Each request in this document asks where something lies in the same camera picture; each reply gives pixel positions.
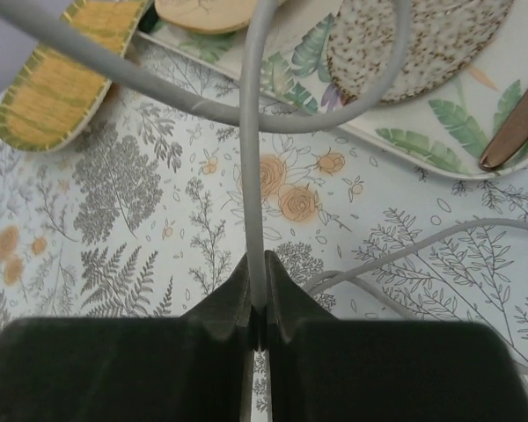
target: copper utensil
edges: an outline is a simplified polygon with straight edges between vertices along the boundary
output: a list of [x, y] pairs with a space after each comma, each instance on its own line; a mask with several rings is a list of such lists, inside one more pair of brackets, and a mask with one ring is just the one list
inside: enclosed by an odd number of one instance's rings
[[479, 166], [493, 171], [505, 164], [528, 140], [528, 91], [483, 151]]

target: table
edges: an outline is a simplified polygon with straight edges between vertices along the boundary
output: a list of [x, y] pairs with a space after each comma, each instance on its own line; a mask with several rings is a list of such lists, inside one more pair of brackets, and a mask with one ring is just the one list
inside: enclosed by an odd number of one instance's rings
[[[149, 71], [238, 104], [238, 86], [215, 72], [146, 41], [136, 50]], [[292, 113], [264, 98], [261, 109]], [[261, 154], [266, 246], [298, 283], [457, 221], [528, 221], [528, 169], [450, 181], [325, 133], [263, 134]], [[0, 329], [34, 315], [182, 314], [226, 280], [243, 230], [238, 130], [113, 87], [67, 149], [26, 154], [0, 142]], [[474, 229], [364, 278], [421, 318], [492, 324], [528, 365], [527, 233]], [[395, 317], [349, 284], [317, 299], [337, 317]], [[266, 420], [260, 355], [256, 373], [253, 419]]]

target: orange leaf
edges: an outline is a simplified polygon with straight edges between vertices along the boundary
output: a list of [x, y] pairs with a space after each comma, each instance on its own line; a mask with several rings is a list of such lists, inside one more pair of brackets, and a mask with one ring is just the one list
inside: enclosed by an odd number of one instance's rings
[[477, 82], [484, 84], [485, 86], [494, 91], [499, 91], [493, 81], [489, 79], [489, 76], [485, 75], [485, 72], [483, 72], [483, 70], [477, 69], [474, 66], [467, 66], [467, 71], [471, 76], [473, 76], [473, 79], [475, 79]]

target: tray rim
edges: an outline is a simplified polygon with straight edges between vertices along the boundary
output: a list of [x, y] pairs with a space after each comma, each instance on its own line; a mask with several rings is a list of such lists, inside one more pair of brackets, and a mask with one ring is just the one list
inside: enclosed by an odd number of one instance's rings
[[[178, 54], [178, 55], [182, 55], [184, 57], [186, 57], [188, 60], [191, 60], [193, 62], [196, 62], [208, 69], [212, 69], [214, 70], [215, 72], [221, 74], [221, 75], [224, 75], [224, 76], [227, 76], [229, 77], [230, 79], [238, 82], [239, 79], [240, 79], [240, 74], [237, 74], [235, 71], [231, 70], [231, 69], [227, 69], [225, 68], [224, 66], [219, 66], [218, 63], [208, 63], [208, 62], [205, 62], [204, 60], [202, 60], [201, 58], [195, 56], [195, 55], [192, 55], [192, 54], [189, 54], [187, 51], [184, 51], [182, 49], [180, 49], [178, 47], [178, 45], [173, 45], [173, 44], [170, 44], [170, 43], [167, 43], [167, 42], [164, 42], [160, 39], [157, 39], [156, 37], [153, 37], [152, 35], [148, 34], [148, 33], [144, 33], [144, 32], [141, 32], [141, 31], [137, 31], [136, 33], [139, 37], [141, 37], [142, 39], [144, 40], [147, 40], [148, 42], [151, 42], [153, 44], [156, 44], [160, 47], [163, 47], [163, 48], [167, 48], [171, 51], [173, 51], [174, 53]], [[262, 95], [266, 95], [268, 97], [271, 97], [281, 103], [284, 103], [286, 105], [289, 105], [289, 106], [294, 106], [296, 107], [295, 105], [292, 105], [290, 103], [288, 103], [287, 101], [285, 101], [285, 99], [283, 98], [278, 98], [276, 97], [273, 93], [271, 92], [267, 92], [266, 90], [262, 90], [260, 89], [260, 94]], [[304, 110], [300, 109], [299, 107], [296, 107], [297, 110], [305, 113]], [[406, 152], [404, 151], [401, 151], [400, 149], [397, 149], [397, 148], [394, 148], [391, 143], [389, 142], [385, 142], [383, 139], [381, 138], [377, 138], [376, 136], [374, 135], [371, 135], [367, 132], [365, 132], [364, 130], [360, 129], [359, 127], [357, 126], [354, 126], [352, 124], [349, 123], [346, 123], [344, 125], [340, 125], [338, 127], [338, 129], [342, 130], [345, 134], [348, 134], [348, 135], [351, 135], [351, 136], [354, 136], [355, 138], [357, 138], [357, 140], [359, 142], [367, 142], [370, 146], [372, 147], [375, 147], [375, 148], [379, 148], [385, 152], [388, 152], [394, 156], [397, 156], [399, 159], [402, 159], [406, 162], [409, 162], [410, 164], [414, 164], [426, 171], [430, 171], [431, 173], [433, 174], [436, 174], [436, 175], [439, 175], [439, 176], [442, 176], [444, 178], [447, 178], [447, 179], [451, 179], [451, 180], [462, 180], [462, 181], [482, 181], [482, 180], [490, 180], [490, 179], [498, 179], [498, 178], [502, 178], [502, 177], [505, 177], [505, 176], [509, 176], [510, 174], [514, 173], [514, 172], [517, 172], [517, 171], [521, 171], [521, 170], [524, 170], [528, 167], [528, 156], [526, 156], [525, 158], [521, 159], [520, 161], [517, 161], [515, 164], [507, 167], [507, 168], [504, 168], [502, 170], [498, 170], [498, 171], [490, 171], [490, 172], [482, 172], [481, 174], [462, 174], [462, 173], [454, 173], [452, 171], [446, 171], [446, 170], [442, 170], [442, 169], [439, 169], [437, 168], [436, 166], [433, 166], [433, 165], [429, 165], [427, 162], [425, 161], [422, 161], [421, 159], [415, 157], [415, 156], [411, 156], [409, 154], [407, 154]]]

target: black object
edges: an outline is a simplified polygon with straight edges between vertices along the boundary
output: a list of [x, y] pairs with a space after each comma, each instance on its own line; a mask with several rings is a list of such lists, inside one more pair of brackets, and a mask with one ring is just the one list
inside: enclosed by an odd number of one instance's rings
[[160, 17], [155, 9], [155, 4], [153, 3], [144, 13], [141, 20], [139, 20], [139, 25], [137, 27], [142, 33], [150, 33], [159, 20]]
[[254, 348], [274, 421], [528, 422], [499, 338], [467, 323], [339, 321], [266, 253], [270, 305], [244, 257], [178, 318], [27, 318], [0, 334], [0, 422], [249, 420]]

